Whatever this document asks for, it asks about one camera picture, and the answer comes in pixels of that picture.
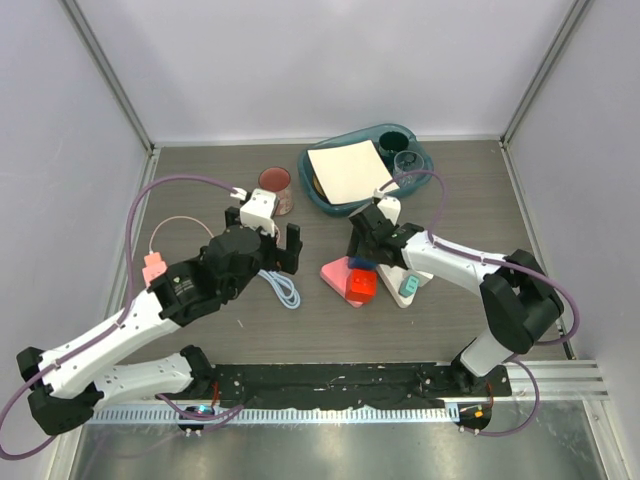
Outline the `pink triangular power strip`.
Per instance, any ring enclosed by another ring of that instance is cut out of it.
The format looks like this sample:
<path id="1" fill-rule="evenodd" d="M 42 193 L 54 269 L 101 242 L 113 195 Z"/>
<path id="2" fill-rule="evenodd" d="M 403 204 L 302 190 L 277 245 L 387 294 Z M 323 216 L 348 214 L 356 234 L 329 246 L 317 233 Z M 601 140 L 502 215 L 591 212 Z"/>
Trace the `pink triangular power strip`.
<path id="1" fill-rule="evenodd" d="M 343 300 L 354 308 L 360 308 L 363 303 L 351 301 L 346 298 L 346 284 L 351 270 L 348 267 L 348 257 L 343 256 L 337 260 L 323 265 L 320 269 L 320 277 Z"/>

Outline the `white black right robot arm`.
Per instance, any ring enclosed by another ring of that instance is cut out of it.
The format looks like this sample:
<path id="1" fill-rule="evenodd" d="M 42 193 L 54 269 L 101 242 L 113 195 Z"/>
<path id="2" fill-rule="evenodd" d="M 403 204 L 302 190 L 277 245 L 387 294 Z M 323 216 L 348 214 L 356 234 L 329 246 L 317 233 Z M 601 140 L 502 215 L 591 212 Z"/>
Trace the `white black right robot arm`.
<path id="1" fill-rule="evenodd" d="M 530 253 L 486 254 L 463 247 L 421 226 L 393 222 L 381 205 L 371 202 L 349 216 L 349 256 L 430 273 L 481 299 L 487 327 L 451 363 L 451 380 L 460 393 L 477 393 L 495 367 L 528 353 L 564 312 Z"/>

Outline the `blue cube socket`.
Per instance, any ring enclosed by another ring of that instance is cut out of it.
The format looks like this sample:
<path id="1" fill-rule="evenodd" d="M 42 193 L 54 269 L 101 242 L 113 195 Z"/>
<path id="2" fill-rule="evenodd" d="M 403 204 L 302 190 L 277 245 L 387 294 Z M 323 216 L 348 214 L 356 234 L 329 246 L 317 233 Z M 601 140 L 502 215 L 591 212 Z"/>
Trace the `blue cube socket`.
<path id="1" fill-rule="evenodd" d="M 377 268 L 377 264 L 361 257 L 350 257 L 348 259 L 348 267 L 350 269 L 372 271 Z"/>

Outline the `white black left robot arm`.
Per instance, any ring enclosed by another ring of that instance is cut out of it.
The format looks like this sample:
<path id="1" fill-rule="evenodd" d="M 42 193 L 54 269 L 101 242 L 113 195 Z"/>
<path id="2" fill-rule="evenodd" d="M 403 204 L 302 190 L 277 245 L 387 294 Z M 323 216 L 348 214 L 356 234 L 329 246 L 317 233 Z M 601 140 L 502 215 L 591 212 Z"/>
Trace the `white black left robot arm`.
<path id="1" fill-rule="evenodd" d="M 120 313 L 56 349 L 28 347 L 18 354 L 32 417 L 46 434 L 69 432 L 108 405 L 158 394 L 200 399 L 211 391 L 213 369 L 198 347 L 146 363 L 121 361 L 219 311 L 260 271 L 297 271 L 299 226 L 287 225 L 286 245 L 279 247 L 276 234 L 242 223 L 239 209 L 228 208 L 225 220 L 225 230 L 196 257 L 168 266 Z"/>

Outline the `red cube socket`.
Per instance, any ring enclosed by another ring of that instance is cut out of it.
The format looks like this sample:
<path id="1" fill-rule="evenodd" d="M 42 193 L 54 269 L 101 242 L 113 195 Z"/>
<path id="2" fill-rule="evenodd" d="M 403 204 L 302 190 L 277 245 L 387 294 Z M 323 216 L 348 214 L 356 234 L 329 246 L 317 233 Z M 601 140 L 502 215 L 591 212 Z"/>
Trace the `red cube socket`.
<path id="1" fill-rule="evenodd" d="M 369 303 L 377 292 L 377 273 L 373 270 L 352 269 L 347 277 L 345 299 L 361 304 Z"/>

